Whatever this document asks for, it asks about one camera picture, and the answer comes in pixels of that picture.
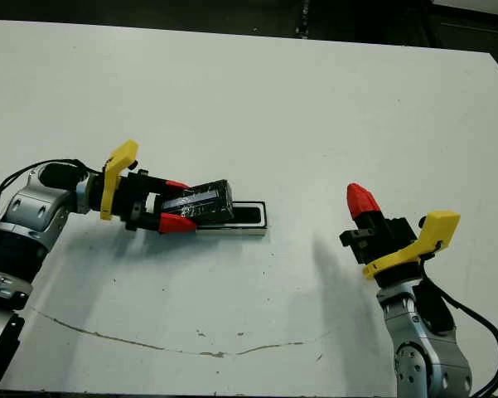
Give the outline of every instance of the black wire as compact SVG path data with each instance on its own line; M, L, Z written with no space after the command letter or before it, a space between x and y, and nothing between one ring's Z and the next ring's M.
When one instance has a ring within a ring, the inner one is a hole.
M449 294L447 294L444 290L439 288L428 277L427 273L425 272L424 263L425 263L425 259L421 259L420 260L420 270L422 272L423 280L430 283L438 291L440 296L443 299L445 299L448 303L450 303L454 308L462 310L466 315L473 318L478 323L480 323L485 328L487 328L491 332L491 334L494 336L494 338L496 339L497 348L498 348L498 328L496 328L496 326L493 323L488 321L486 318L481 316L479 313L476 313L471 308L468 308L464 304L459 303L453 297L451 297ZM491 394L493 394L497 389L498 389L498 367L497 367L496 373L492 377L492 379L484 387L482 387L478 392L476 392L473 396L471 396L471 398L482 398L484 396L491 396Z
M25 168L22 168L21 170L18 170L17 172L14 172L12 175L6 177L2 183L0 184L0 196L2 195L2 192L7 189L9 186L11 186L11 184L13 184L15 182L15 180L17 180L17 178L19 178L23 173L31 170L32 168L34 167L38 167L38 166L41 166L42 164L46 164L46 163L68 163L68 164L71 164L71 165L74 165L76 167L78 167L79 169L85 171L85 172L92 172L94 174L100 174L100 172L90 168L90 167L87 167L85 166L80 160L78 159L52 159L52 160L44 160L42 162L37 162L37 163L33 163L31 164L30 166L26 166Z

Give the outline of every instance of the white table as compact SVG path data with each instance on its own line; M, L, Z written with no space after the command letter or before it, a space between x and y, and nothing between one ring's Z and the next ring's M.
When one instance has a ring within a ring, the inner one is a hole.
M151 175L227 178L235 199L265 200L268 234L159 236L72 216L22 311L1 388L393 395L377 286L337 239L355 227L349 182L413 226L427 211L461 212L429 271L498 326L489 55L0 22L0 181L46 158L100 168L127 138ZM481 386L494 341L455 317Z

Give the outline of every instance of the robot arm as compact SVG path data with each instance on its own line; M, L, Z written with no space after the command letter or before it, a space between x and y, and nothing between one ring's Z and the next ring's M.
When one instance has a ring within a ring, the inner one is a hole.
M169 197L171 206L180 201L184 206L179 207L199 209L199 220L205 220L203 223L207 223L208 229L225 225L220 218L220 210L224 208L219 209L219 206L225 203L233 206L226 182L223 193L228 197L222 197L220 202L220 194L216 191L192 196L192 190L186 189L185 184L150 177L146 170L120 176L125 168L136 167L137 147L136 143L128 141L114 151L104 172L88 169L79 161L56 160L38 163L31 170L27 167L1 184L0 193L24 171L29 171L27 185L11 199L0 217L0 380L18 348L24 324L15 311L26 305L32 291L31 282L59 238L70 213L85 214L95 210L105 220L110 220L112 215L119 216L132 231L137 228L160 233L195 230L199 222L195 217L189 219L165 212L165 198ZM200 187L204 186L218 187L217 182ZM150 195L155 199L152 211L146 207ZM259 206L262 207L261 216L264 216L263 203ZM204 207L209 209L205 219ZM246 207L239 209L246 212ZM262 217L260 224L264 227Z
M444 300L491 330L484 318L456 302L436 286L423 263L448 247L460 216L434 211L424 217L417 238L404 218L385 219L370 192L350 184L348 207L359 230L341 234L363 274L380 287L377 299L394 344L398 398L462 398L471 390L471 370L457 345L456 327ZM475 395L490 396L498 388L498 372Z

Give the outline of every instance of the red fingertip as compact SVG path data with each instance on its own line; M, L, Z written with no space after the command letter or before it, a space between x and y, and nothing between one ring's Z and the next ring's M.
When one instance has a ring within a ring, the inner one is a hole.
M351 183L346 190L346 200L350 209L351 218L355 219L365 211L381 211L374 196L361 185Z

